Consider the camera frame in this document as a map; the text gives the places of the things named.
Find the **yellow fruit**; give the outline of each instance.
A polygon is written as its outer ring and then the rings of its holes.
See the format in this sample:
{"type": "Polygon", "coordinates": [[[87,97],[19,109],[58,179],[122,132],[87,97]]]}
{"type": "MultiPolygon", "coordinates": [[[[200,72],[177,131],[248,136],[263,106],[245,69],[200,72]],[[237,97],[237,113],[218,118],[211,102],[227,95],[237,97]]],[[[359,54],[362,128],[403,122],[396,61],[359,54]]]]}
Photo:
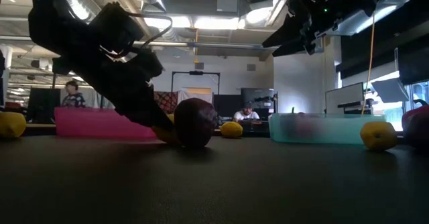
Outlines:
{"type": "Polygon", "coordinates": [[[19,137],[27,127],[21,113],[0,113],[0,137],[19,137]]]}
{"type": "MultiPolygon", "coordinates": [[[[174,114],[168,114],[167,117],[172,123],[174,123],[174,114]]],[[[159,140],[166,142],[167,144],[180,144],[175,129],[172,131],[166,131],[158,127],[152,127],[152,131],[154,131],[159,140]]]]}
{"type": "Polygon", "coordinates": [[[366,123],[361,129],[361,138],[368,149],[375,151],[388,150],[397,144],[393,125],[382,121],[366,123]]]}
{"type": "Polygon", "coordinates": [[[221,126],[221,133],[223,137],[237,138],[243,134],[243,127],[236,122],[224,123],[221,126]]]}

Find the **teal container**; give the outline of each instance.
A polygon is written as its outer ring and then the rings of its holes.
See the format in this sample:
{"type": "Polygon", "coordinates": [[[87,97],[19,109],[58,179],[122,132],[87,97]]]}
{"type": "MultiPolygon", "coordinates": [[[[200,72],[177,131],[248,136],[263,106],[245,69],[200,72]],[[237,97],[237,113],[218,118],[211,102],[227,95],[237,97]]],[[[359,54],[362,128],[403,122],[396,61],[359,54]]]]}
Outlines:
{"type": "Polygon", "coordinates": [[[363,144],[360,131],[384,115],[275,113],[269,119],[271,139],[284,143],[363,144]]]}

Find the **whiteboard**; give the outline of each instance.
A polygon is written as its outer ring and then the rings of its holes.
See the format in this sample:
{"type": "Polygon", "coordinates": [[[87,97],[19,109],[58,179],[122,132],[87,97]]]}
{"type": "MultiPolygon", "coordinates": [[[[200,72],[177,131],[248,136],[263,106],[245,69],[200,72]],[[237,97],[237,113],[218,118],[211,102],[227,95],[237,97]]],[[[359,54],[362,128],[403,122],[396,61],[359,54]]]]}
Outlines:
{"type": "Polygon", "coordinates": [[[363,83],[357,83],[340,89],[328,91],[325,94],[326,113],[344,114],[344,108],[338,105],[363,101],[363,83]]]}

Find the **orange cable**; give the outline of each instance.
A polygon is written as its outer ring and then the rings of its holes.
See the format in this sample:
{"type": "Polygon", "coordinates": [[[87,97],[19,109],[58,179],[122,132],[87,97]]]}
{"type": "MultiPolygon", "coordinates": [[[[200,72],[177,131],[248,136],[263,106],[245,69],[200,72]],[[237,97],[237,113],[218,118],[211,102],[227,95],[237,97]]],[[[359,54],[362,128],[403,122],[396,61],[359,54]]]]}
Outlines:
{"type": "Polygon", "coordinates": [[[368,85],[369,85],[369,79],[371,78],[371,68],[373,66],[373,53],[374,53],[374,31],[375,31],[375,13],[373,14],[373,29],[371,33],[371,52],[369,53],[369,69],[368,69],[368,79],[367,79],[367,88],[365,89],[365,97],[363,98],[363,107],[362,107],[362,113],[365,112],[365,103],[367,101],[367,92],[368,92],[368,85]]]}

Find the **translucent plastic bin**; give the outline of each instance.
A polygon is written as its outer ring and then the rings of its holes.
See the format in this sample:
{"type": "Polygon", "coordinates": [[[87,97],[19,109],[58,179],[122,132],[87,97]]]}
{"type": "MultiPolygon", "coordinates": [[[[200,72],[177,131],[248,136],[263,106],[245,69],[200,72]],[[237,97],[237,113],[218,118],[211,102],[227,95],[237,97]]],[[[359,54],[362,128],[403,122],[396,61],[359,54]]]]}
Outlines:
{"type": "Polygon", "coordinates": [[[276,113],[269,119],[269,132],[276,142],[363,144],[361,128],[370,121],[385,121],[385,116],[276,113]]]}
{"type": "Polygon", "coordinates": [[[55,108],[56,133],[67,137],[155,139],[150,127],[133,123],[113,109],[55,108]]]}

